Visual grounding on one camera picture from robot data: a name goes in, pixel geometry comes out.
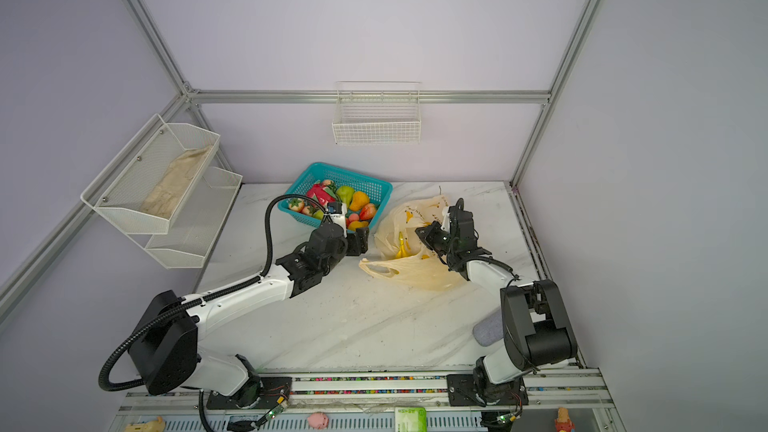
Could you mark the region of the yellow banana bunch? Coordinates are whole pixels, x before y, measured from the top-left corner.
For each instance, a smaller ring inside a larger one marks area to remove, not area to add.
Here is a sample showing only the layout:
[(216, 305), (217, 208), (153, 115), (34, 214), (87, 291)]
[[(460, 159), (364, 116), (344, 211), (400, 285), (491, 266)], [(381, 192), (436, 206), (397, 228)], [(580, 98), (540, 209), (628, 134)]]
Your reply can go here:
[(402, 259), (412, 256), (413, 253), (410, 250), (407, 237), (403, 232), (398, 233), (398, 250), (395, 255), (395, 259)]

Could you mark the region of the beige plastic bag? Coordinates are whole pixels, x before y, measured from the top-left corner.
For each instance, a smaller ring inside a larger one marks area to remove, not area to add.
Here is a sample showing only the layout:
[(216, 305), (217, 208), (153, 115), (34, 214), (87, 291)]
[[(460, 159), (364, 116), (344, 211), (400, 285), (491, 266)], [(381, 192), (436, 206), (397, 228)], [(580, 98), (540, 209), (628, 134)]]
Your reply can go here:
[(432, 292), (444, 292), (464, 284), (416, 234), (416, 229), (437, 221), (442, 223), (449, 204), (437, 195), (396, 206), (379, 223), (374, 245), (379, 260), (362, 259), (359, 267), (369, 276), (387, 283)]

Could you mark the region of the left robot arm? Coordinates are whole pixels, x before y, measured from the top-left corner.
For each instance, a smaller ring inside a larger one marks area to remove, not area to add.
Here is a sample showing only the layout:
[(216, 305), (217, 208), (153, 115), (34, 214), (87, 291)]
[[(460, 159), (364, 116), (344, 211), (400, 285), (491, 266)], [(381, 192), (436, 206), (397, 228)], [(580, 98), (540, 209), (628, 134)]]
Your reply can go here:
[(270, 264), (266, 275), (236, 282), (236, 291), (211, 299), (207, 293), (178, 297), (172, 291), (157, 295), (136, 329), (141, 330), (161, 314), (199, 299), (163, 323), (151, 326), (131, 344), (128, 354), (151, 395), (177, 388), (202, 389), (249, 402), (263, 388), (262, 380), (241, 354), (226, 355), (205, 348), (201, 342), (215, 330), (276, 302), (294, 298), (319, 285), (347, 256), (368, 251), (369, 227), (348, 230), (336, 221), (322, 221), (306, 243)]

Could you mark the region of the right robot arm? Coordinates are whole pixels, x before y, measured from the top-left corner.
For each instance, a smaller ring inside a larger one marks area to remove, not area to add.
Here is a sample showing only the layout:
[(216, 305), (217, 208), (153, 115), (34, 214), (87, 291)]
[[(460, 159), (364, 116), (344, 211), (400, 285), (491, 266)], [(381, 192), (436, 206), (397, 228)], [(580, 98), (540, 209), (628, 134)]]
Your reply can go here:
[(417, 228), (416, 235), (450, 271), (500, 301), (502, 345), (476, 367), (487, 382), (505, 384), (577, 357), (577, 339), (557, 284), (525, 282), (510, 265), (481, 247), (474, 216), (462, 198), (447, 208), (441, 220)]

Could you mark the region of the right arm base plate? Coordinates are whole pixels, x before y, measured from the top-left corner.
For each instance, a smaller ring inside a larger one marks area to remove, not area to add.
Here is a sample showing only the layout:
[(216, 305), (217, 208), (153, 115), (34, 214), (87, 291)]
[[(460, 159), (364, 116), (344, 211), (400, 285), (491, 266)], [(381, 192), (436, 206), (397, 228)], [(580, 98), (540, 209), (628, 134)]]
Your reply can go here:
[(528, 394), (521, 379), (493, 384), (473, 374), (446, 376), (449, 404), (453, 407), (526, 406)]

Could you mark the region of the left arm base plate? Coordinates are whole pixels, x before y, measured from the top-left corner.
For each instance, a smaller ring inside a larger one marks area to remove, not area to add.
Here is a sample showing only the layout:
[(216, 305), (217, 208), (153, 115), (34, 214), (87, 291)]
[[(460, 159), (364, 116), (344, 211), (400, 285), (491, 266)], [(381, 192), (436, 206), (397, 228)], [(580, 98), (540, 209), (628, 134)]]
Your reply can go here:
[(259, 382), (249, 379), (232, 396), (211, 393), (205, 403), (208, 410), (268, 410), (278, 400), (288, 399), (293, 379), (289, 376), (260, 376)]

